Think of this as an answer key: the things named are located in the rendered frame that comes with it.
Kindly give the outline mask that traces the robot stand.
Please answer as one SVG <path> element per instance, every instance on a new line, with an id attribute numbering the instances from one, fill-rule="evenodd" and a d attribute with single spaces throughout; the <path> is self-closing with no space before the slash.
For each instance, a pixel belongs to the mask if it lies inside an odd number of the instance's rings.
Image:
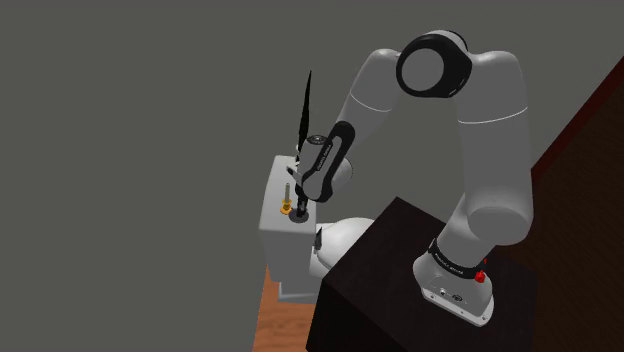
<path id="1" fill-rule="evenodd" d="M 412 265 L 443 226 L 395 198 L 323 278 L 307 352 L 532 352 L 537 277 L 501 254 L 487 257 L 486 325 L 423 297 Z"/>

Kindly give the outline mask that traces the black slender pointed object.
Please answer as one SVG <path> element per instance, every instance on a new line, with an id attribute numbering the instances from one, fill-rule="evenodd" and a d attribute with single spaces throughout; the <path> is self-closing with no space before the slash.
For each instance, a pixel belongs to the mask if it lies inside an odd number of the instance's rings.
<path id="1" fill-rule="evenodd" d="M 306 82 L 306 87 L 305 87 L 304 102 L 303 102 L 301 119 L 300 119 L 299 130 L 298 130 L 296 163 L 300 162 L 300 153 L 301 153 L 303 144 L 308 136 L 308 131 L 309 131 L 311 78 L 312 78 L 312 71 L 309 71 L 307 82 Z"/>

